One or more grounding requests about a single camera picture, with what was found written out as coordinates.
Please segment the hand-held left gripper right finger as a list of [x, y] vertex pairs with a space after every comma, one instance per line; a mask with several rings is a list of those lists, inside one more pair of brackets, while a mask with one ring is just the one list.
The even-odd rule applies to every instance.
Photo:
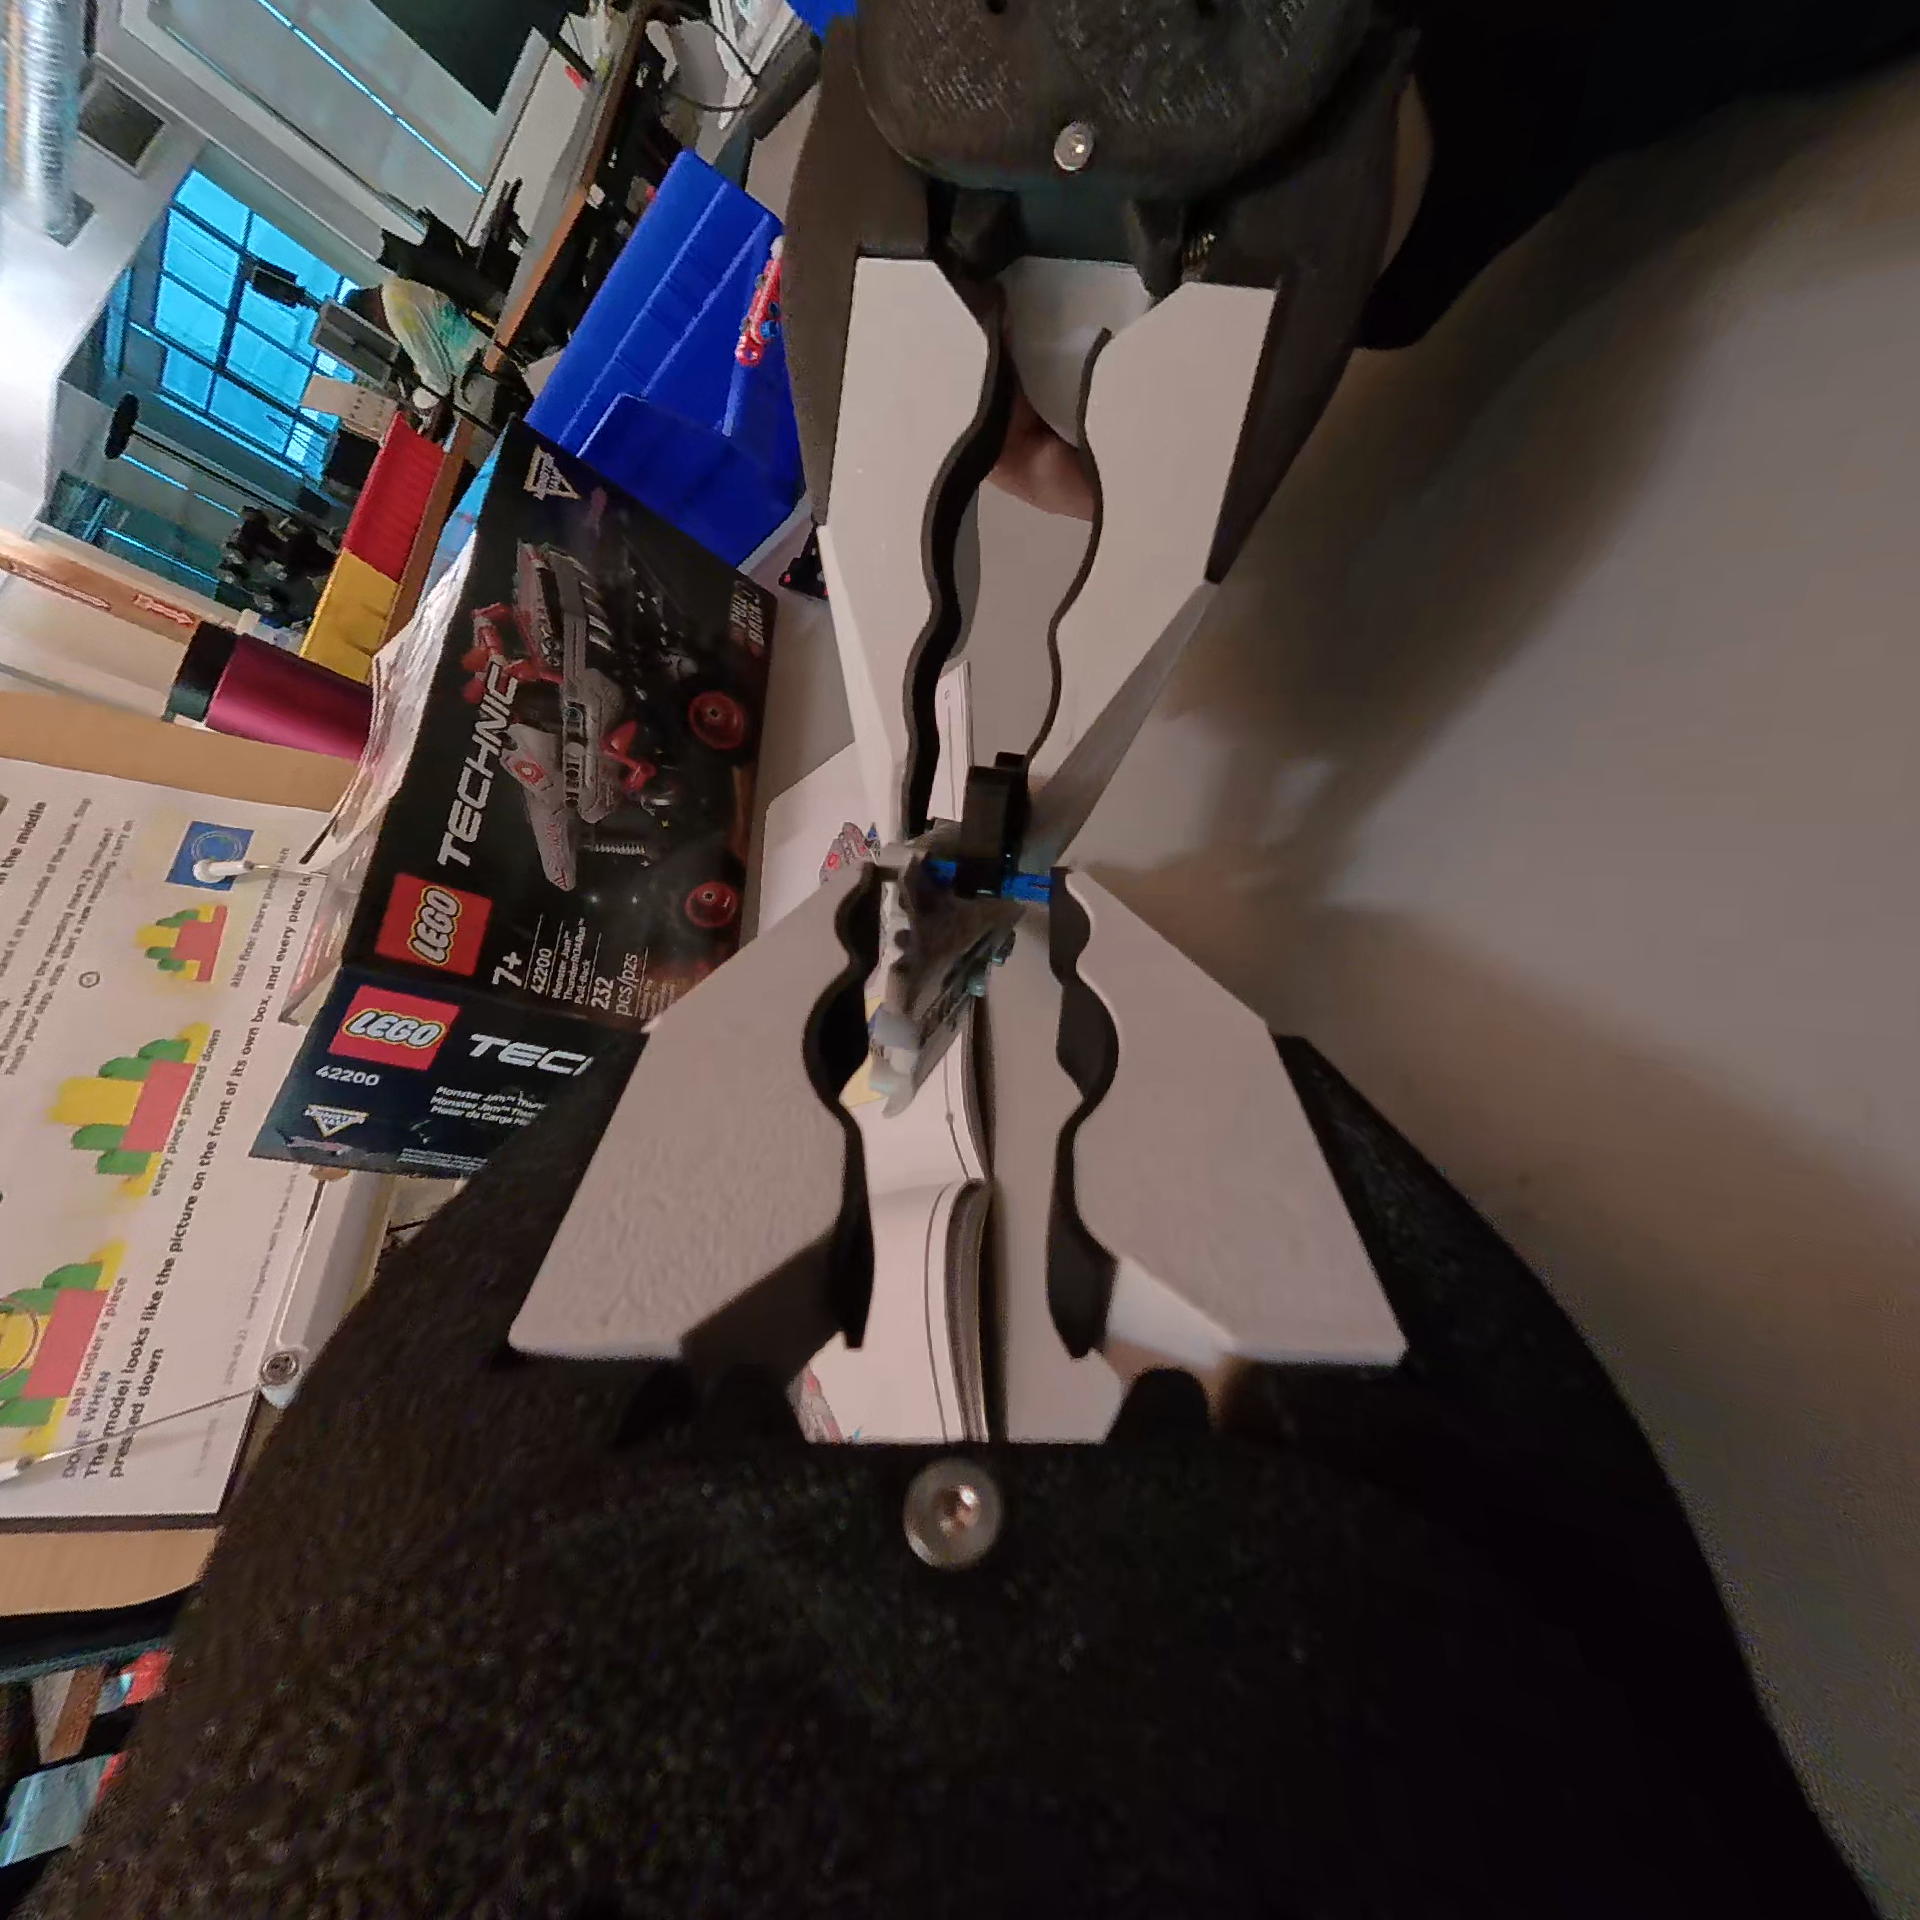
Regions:
[[1075, 870], [1050, 890], [1056, 1145], [1047, 1291], [1071, 1356], [1390, 1370], [1403, 1332], [1276, 1034]]

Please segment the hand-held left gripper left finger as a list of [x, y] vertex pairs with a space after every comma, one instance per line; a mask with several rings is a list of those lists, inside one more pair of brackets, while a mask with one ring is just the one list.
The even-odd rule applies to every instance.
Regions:
[[865, 1149], [880, 875], [840, 875], [644, 1037], [509, 1326], [525, 1356], [805, 1365], [860, 1346], [872, 1294]]

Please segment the printed instruction sheet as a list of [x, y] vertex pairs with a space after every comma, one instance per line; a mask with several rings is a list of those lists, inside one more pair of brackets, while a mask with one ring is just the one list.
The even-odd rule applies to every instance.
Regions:
[[3, 761], [3, 1532], [212, 1519], [313, 1180], [252, 1156], [306, 811]]

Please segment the black toy set box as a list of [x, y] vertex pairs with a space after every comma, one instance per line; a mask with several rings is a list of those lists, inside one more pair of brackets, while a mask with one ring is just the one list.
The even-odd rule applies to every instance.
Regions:
[[467, 1179], [741, 936], [771, 593], [525, 422], [462, 551], [279, 1162]]

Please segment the small grey brick assembly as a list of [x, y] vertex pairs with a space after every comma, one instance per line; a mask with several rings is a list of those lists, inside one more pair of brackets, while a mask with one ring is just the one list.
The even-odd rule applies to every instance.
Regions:
[[866, 1085], [901, 1119], [1004, 963], [1020, 916], [1050, 908], [1051, 878], [1023, 867], [1032, 794], [1023, 754], [974, 764], [960, 821], [926, 823], [880, 860], [883, 942], [866, 1018]]

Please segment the large window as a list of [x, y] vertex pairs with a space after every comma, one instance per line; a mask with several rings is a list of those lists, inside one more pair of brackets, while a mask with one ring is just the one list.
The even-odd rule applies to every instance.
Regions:
[[246, 514], [342, 526], [371, 441], [303, 390], [348, 368], [313, 347], [316, 314], [266, 299], [252, 268], [325, 301], [352, 287], [193, 170], [58, 377], [54, 532], [212, 592]]

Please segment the black equipment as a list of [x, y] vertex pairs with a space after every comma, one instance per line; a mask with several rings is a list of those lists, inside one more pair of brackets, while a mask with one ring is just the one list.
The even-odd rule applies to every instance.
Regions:
[[218, 593], [227, 606], [288, 627], [319, 608], [336, 547], [319, 526], [246, 505], [218, 554]]

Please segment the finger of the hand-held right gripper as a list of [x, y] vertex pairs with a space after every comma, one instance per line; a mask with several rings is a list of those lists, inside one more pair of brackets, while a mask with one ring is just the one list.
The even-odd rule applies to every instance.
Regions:
[[1056, 702], [1026, 769], [1027, 863], [1066, 860], [1212, 602], [1217, 529], [1273, 317], [1273, 290], [1187, 284], [1087, 360], [1097, 517], [1050, 627]]
[[883, 840], [930, 821], [932, 696], [962, 633], [956, 526], [984, 474], [999, 325], [932, 261], [853, 273], [822, 565]]

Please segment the yellow plastic bin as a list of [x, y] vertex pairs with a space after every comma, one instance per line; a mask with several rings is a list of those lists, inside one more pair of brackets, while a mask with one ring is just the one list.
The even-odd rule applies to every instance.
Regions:
[[395, 578], [342, 548], [301, 636], [298, 659], [366, 685], [395, 592]]

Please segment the red plastic bin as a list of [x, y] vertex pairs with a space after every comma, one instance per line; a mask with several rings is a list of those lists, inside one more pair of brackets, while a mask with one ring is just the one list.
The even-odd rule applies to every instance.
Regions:
[[366, 480], [342, 532], [342, 554], [398, 583], [443, 468], [443, 445], [406, 417], [383, 426]]

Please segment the clear plastic bag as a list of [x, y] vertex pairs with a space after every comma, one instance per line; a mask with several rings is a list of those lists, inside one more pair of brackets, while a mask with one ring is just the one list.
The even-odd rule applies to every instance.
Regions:
[[419, 742], [443, 641], [467, 589], [467, 565], [470, 551], [462, 551], [459, 565], [424, 597], [419, 611], [371, 659], [368, 741], [342, 800], [303, 857], [303, 870], [319, 882], [309, 900], [306, 945], [279, 1007], [285, 1025], [313, 1022], [342, 967], [352, 912], [371, 875], [379, 836], [395, 818], [395, 797]]

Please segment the person's right hand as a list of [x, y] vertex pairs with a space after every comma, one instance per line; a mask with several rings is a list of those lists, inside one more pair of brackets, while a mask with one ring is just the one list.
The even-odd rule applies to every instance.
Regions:
[[1083, 468], [1080, 447], [1062, 439], [1023, 390], [1014, 390], [989, 480], [999, 493], [1020, 499], [1042, 517], [1083, 526], [1090, 526], [1097, 517], [1097, 495], [1087, 468]]

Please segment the white instruction booklet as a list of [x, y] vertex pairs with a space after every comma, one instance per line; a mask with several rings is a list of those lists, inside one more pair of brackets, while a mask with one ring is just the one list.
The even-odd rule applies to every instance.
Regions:
[[[854, 751], [843, 748], [765, 809], [758, 930], [877, 851]], [[992, 1188], [974, 1040], [965, 1010], [901, 1115], [887, 1115], [866, 1073], [843, 1091], [869, 1180], [872, 1288], [860, 1341], [828, 1340], [789, 1391], [814, 1443], [987, 1437], [980, 1288]]]

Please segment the silver air duct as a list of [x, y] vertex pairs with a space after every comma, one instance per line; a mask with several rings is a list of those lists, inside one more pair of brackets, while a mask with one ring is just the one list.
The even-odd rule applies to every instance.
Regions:
[[3, 4], [3, 217], [69, 247], [90, 205], [75, 186], [96, 4]]

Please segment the white desk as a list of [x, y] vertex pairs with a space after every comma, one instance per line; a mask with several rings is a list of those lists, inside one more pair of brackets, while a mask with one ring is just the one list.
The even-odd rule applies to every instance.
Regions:
[[1917, 65], [1601, 168], [1360, 357], [1074, 854], [1512, 1238], [1724, 1529], [1904, 1528]]

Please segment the blue plastic bin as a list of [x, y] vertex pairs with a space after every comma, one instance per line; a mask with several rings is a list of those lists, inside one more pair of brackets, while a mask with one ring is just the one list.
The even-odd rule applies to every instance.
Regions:
[[758, 369], [732, 357], [778, 235], [750, 195], [676, 156], [527, 413], [531, 432], [732, 566], [805, 493], [784, 325]]

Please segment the maroon metal bottle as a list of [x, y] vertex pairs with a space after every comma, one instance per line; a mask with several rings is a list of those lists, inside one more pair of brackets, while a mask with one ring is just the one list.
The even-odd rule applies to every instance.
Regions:
[[163, 720], [354, 764], [371, 730], [371, 693], [258, 636], [200, 624], [181, 651]]

